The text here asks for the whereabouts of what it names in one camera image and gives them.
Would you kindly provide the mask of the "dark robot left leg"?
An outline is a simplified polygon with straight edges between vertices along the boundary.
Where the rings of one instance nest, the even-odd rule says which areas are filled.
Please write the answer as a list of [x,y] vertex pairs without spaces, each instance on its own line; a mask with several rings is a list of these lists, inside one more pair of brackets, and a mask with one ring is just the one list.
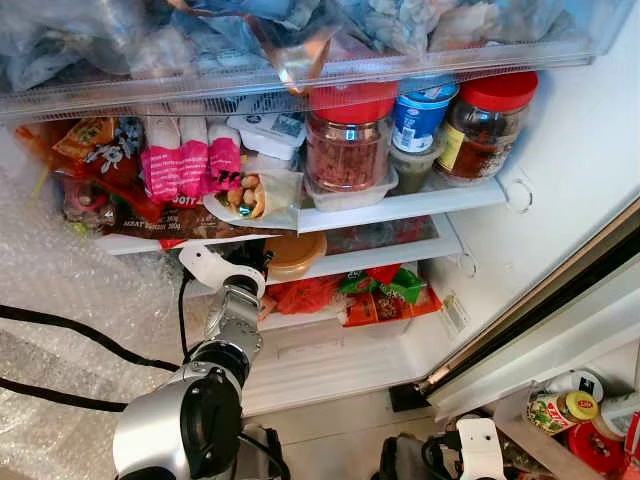
[[292,480],[291,468],[284,461],[278,430],[260,424],[247,424],[239,435],[232,480]]

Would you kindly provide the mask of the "dark robot right leg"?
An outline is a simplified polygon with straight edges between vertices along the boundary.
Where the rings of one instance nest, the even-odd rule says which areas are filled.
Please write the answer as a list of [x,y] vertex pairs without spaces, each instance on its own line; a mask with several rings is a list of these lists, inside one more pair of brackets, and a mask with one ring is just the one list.
[[422,457],[424,445],[416,436],[389,436],[381,444],[378,470],[370,480],[433,480]]

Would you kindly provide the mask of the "plastic wrapped sandwich roll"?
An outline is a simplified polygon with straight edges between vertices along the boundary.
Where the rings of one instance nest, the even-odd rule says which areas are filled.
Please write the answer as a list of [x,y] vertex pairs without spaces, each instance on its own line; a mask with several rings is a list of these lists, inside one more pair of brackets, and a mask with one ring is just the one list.
[[202,197],[215,216],[237,227],[296,230],[305,177],[292,170],[268,169],[243,175],[236,187]]

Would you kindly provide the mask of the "dark robot leg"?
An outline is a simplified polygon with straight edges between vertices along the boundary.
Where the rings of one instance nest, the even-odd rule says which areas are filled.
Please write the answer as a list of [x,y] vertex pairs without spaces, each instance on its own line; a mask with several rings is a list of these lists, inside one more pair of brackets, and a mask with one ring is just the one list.
[[416,436],[389,436],[381,444],[378,470],[370,480],[433,480],[422,457],[424,445]]
[[291,468],[284,461],[278,430],[260,424],[247,424],[239,435],[232,480],[292,480]]

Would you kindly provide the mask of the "clear plastic freezer drawer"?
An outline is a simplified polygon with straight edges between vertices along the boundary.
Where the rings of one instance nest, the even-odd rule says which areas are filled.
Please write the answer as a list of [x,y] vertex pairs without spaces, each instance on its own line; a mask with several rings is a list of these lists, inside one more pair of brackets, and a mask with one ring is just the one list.
[[580,67],[637,0],[0,0],[0,123],[291,113]]

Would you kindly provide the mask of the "orange noodle packet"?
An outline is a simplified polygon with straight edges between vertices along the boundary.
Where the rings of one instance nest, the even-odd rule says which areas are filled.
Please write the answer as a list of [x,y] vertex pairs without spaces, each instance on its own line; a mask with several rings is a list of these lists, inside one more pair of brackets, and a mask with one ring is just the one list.
[[431,314],[442,307],[442,302],[430,287],[422,291],[415,302],[403,300],[397,294],[381,291],[348,294],[346,298],[346,319],[340,321],[344,328],[396,323],[396,321]]

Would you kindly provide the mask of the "yellow label red lid jar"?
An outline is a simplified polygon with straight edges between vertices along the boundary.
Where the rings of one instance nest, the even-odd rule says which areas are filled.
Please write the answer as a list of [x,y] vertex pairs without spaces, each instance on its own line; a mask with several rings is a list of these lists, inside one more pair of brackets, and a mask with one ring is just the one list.
[[538,87],[531,70],[462,82],[439,129],[434,172],[452,186],[493,178],[524,131]]

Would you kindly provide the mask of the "white rectangular lidded box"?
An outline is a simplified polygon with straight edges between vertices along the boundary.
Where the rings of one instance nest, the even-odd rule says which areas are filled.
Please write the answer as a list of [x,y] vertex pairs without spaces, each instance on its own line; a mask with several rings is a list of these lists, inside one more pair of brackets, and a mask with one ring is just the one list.
[[305,119],[298,113],[228,116],[244,147],[259,154],[291,160],[306,140]]

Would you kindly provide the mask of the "clear plastic tub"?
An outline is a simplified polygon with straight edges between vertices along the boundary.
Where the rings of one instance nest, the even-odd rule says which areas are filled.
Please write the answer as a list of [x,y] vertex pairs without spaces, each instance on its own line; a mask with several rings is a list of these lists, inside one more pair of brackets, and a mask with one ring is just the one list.
[[311,205],[321,212],[362,209],[362,207],[378,204],[398,184],[399,175],[392,166],[388,166],[387,175],[380,183],[376,183],[374,187],[369,189],[360,189],[360,191],[329,191],[329,189],[317,186],[314,180],[306,177],[306,175],[303,177],[303,191],[306,192]]

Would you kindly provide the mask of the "red carton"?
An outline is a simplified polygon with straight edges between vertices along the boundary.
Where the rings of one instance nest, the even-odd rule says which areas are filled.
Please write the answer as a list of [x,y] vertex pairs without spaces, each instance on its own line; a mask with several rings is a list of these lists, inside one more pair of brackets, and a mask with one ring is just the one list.
[[635,410],[632,412],[630,419],[628,419],[628,428],[623,440],[623,451],[626,453],[626,471],[637,474],[639,472],[640,463],[640,411]]

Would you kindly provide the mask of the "dark red food packet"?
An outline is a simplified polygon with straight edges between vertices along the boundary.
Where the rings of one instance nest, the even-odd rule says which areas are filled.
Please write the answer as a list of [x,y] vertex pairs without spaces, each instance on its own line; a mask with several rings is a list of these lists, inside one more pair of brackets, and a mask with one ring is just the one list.
[[[164,206],[152,201],[146,195],[145,183],[140,175],[137,180],[123,182],[123,180],[102,179],[100,174],[90,172],[82,164],[81,160],[74,160],[72,157],[65,157],[60,154],[54,155],[55,173],[58,174],[63,197],[61,197],[61,215],[73,223],[81,223],[81,216],[76,212],[67,215],[68,207],[76,206],[76,201],[84,198],[83,205],[90,204],[90,200],[100,195],[110,195],[122,198],[131,207],[133,212],[137,212],[142,218],[155,221],[160,218]],[[91,229],[90,225],[81,223],[84,227]]]

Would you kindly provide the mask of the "white crisper drawer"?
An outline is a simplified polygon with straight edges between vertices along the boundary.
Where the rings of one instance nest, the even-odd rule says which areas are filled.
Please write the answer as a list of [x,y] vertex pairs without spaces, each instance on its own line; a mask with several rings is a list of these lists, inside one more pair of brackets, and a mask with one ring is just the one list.
[[426,378],[493,319],[494,308],[451,294],[442,310],[397,323],[343,326],[325,314],[273,314],[244,385],[248,416]]

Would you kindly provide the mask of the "white fridge body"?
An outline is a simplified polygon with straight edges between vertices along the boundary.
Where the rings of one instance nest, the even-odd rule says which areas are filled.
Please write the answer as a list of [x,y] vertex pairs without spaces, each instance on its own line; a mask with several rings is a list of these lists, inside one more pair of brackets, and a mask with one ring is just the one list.
[[[431,287],[500,312],[525,297],[568,256],[617,218],[640,189],[639,8],[611,50],[580,67],[535,70],[524,132],[494,180],[503,204],[442,212],[462,244],[425,259]],[[32,196],[54,206],[55,184],[13,137],[27,123],[0,123],[0,166],[32,179]]]

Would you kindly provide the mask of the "jar with green contents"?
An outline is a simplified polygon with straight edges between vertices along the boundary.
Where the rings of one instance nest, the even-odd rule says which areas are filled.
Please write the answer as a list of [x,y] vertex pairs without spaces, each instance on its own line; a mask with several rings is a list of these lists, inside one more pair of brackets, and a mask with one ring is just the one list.
[[428,183],[428,175],[433,170],[436,160],[442,154],[442,142],[420,154],[407,154],[397,147],[389,147],[389,164],[398,175],[398,186],[394,188],[396,195],[415,195]]

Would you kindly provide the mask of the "red mesh bag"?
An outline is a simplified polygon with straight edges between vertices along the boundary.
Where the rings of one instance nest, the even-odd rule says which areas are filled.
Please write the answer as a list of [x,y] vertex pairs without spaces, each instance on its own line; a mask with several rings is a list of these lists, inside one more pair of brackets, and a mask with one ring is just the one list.
[[330,275],[269,285],[266,298],[275,314],[316,314],[338,296],[339,283],[339,275]]

